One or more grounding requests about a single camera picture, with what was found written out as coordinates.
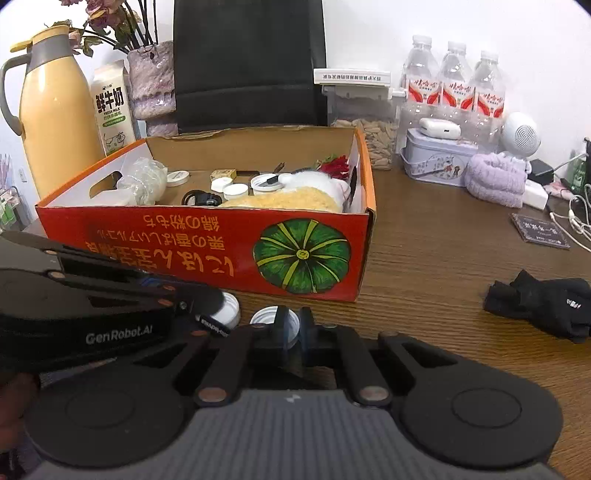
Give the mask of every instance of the orange cardboard box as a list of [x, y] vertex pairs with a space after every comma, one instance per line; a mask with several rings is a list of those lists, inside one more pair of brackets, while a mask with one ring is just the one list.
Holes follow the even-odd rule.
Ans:
[[[358, 182], [347, 213], [182, 206], [189, 190], [209, 190], [221, 168], [284, 171], [347, 155]], [[154, 206], [78, 206], [113, 188], [124, 162], [152, 157], [189, 182]], [[235, 181], [248, 182], [247, 178]], [[143, 270], [267, 294], [355, 301], [374, 227], [374, 182], [358, 130], [257, 127], [148, 138], [108, 156], [36, 206], [50, 239]]]

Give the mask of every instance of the coaster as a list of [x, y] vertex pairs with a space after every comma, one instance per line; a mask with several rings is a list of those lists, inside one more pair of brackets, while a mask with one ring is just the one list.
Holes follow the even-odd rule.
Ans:
[[513, 220], [521, 237], [526, 242], [556, 248], [570, 248], [562, 232], [551, 222], [517, 215], [516, 213], [511, 214], [511, 220]]

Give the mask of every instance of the jar lid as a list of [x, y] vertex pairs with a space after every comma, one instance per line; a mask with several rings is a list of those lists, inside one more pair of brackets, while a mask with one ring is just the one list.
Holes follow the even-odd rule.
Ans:
[[240, 305], [238, 299], [231, 293], [223, 292], [222, 308], [211, 315], [211, 317], [230, 330], [236, 328], [236, 325], [240, 321]]
[[[265, 323], [266, 325], [275, 323], [277, 309], [277, 306], [273, 306], [259, 310], [252, 316], [251, 325], [254, 323]], [[298, 333], [300, 333], [300, 318], [293, 310], [289, 310], [287, 314], [287, 327], [287, 347], [291, 348], [296, 344]]]
[[225, 197], [235, 197], [237, 195], [244, 195], [245, 193], [248, 194], [248, 185], [246, 183], [232, 183], [223, 189]]
[[261, 175], [257, 175], [251, 180], [251, 187], [253, 190], [258, 192], [274, 192], [275, 190], [279, 190], [283, 188], [283, 185], [279, 180], [272, 185], [265, 185], [261, 186], [261, 184], [265, 183], [267, 180], [277, 177], [276, 173], [263, 173]]
[[166, 176], [167, 187], [178, 187], [179, 185], [187, 183], [188, 181], [189, 172], [187, 170], [174, 171]]
[[234, 180], [232, 180], [230, 177], [220, 177], [212, 181], [212, 190], [214, 192], [222, 193], [223, 189], [233, 182]]

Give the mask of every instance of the wood grain surface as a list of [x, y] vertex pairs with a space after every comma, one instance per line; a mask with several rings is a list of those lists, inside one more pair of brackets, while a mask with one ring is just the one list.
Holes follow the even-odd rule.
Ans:
[[[516, 210], [467, 191], [409, 179], [400, 169], [374, 173], [378, 220], [356, 303], [236, 293], [242, 321], [260, 308], [309, 305], [319, 323], [353, 326], [362, 336], [406, 333], [550, 389], [564, 427], [550, 464], [566, 478], [591, 478], [591, 340], [575, 345], [527, 322], [482, 310], [488, 286], [522, 268], [539, 279], [591, 280], [591, 254], [524, 242]], [[522, 212], [538, 218], [542, 212]]]

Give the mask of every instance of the white cable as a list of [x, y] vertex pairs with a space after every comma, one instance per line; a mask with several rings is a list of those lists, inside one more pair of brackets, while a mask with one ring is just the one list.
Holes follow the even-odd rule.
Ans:
[[573, 237], [570, 233], [567, 232], [566, 228], [564, 228], [562, 225], [560, 225], [556, 219], [554, 218], [554, 212], [550, 212], [550, 219], [556, 224], [556, 226], [558, 228], [560, 228], [564, 234], [569, 237], [574, 243], [576, 243], [578, 246], [584, 248], [587, 252], [591, 253], [591, 249], [584, 246], [582, 243], [580, 243], [575, 237]]
[[[581, 248], [584, 248], [587, 252], [591, 253], [591, 249], [589, 247], [586, 247], [581, 242], [579, 242], [575, 237], [573, 237], [566, 230], [566, 228], [564, 228], [562, 225], [560, 225], [558, 223], [558, 221], [556, 220], [556, 217], [568, 219], [569, 225], [575, 231], [575, 233], [578, 233], [579, 235], [583, 235], [589, 242], [591, 242], [591, 225], [589, 222], [589, 209], [591, 207], [591, 202], [589, 202], [589, 191], [588, 190], [591, 190], [591, 184], [589, 184], [589, 183], [587, 183], [583, 186], [584, 197], [582, 197], [581, 195], [575, 195], [573, 198], [570, 199], [570, 201], [569, 201], [569, 215], [568, 216], [558, 215], [557, 213], [550, 212], [550, 219], [574, 243], [576, 243]], [[580, 200], [581, 202], [583, 202], [583, 206], [585, 207], [585, 218], [587, 220], [586, 223], [574, 214], [573, 209], [572, 209], [572, 204], [573, 204], [574, 200]]]
[[573, 158], [569, 158], [566, 162], [561, 163], [560, 165], [558, 165], [558, 167], [555, 167], [554, 168], [554, 175], [557, 178], [560, 178], [560, 176], [556, 173], [558, 171], [558, 169], [564, 167], [565, 165], [571, 163], [572, 161], [575, 161], [575, 160], [580, 159], [581, 157], [587, 158], [587, 154], [586, 153], [580, 153], [579, 155], [575, 155]]

